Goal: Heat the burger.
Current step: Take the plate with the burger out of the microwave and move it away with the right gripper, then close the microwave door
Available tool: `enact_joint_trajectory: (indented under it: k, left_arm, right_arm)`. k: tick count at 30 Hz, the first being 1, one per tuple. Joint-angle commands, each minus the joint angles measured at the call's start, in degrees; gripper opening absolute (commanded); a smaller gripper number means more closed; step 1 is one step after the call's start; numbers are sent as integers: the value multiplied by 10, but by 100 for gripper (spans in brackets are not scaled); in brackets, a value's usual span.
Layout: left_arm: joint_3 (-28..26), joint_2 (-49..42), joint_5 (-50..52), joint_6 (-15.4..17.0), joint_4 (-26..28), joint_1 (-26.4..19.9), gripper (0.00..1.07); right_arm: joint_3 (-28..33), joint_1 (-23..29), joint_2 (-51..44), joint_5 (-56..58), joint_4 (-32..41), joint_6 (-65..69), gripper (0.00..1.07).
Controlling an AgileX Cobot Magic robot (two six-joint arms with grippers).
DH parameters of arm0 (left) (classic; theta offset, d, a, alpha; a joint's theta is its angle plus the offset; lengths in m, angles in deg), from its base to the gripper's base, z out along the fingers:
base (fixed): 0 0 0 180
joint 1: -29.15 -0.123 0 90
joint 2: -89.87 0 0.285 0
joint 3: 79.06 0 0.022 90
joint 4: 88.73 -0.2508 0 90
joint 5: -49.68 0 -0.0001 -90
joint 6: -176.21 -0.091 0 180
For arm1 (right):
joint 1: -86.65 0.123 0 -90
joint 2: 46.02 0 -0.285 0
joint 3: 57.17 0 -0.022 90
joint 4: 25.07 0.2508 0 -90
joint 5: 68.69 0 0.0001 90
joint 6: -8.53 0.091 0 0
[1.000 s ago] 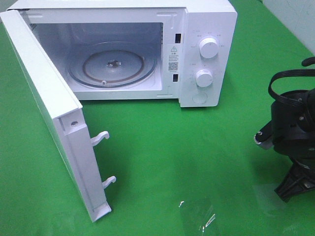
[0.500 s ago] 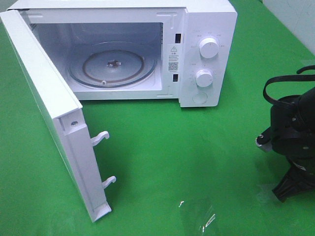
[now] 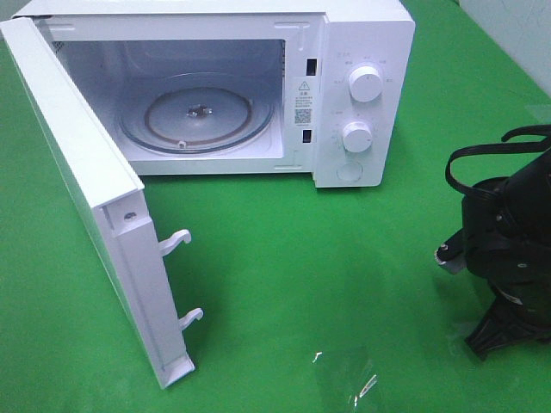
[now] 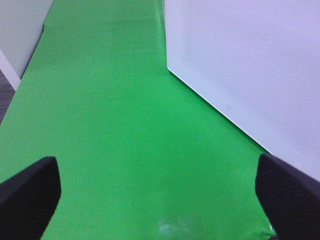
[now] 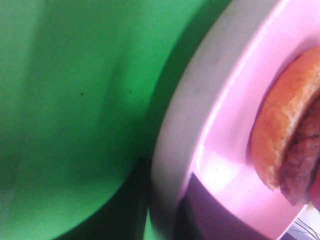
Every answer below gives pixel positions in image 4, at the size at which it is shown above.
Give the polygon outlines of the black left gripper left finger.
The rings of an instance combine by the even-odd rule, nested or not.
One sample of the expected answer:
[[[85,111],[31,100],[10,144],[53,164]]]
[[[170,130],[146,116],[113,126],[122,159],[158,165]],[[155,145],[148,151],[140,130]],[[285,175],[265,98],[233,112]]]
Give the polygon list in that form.
[[[0,238],[39,240],[61,198],[58,161],[46,156],[0,185]]]

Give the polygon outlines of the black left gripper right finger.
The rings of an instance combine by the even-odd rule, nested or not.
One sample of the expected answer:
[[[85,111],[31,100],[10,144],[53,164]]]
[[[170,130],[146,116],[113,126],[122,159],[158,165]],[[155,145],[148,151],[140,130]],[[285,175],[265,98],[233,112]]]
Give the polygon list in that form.
[[[320,183],[264,153],[258,159],[255,193],[280,240],[320,238]]]

